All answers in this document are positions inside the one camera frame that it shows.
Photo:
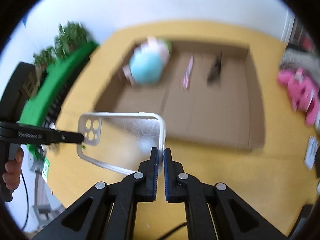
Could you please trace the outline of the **person left hand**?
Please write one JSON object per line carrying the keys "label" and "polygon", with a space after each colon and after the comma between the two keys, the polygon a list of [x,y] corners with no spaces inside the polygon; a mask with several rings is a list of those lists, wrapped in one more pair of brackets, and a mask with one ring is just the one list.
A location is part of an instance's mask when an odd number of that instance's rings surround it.
{"label": "person left hand", "polygon": [[5,165],[5,172],[2,176],[6,187],[9,190],[15,190],[20,184],[20,175],[22,173],[22,161],[24,157],[23,150],[19,147],[13,160]]}

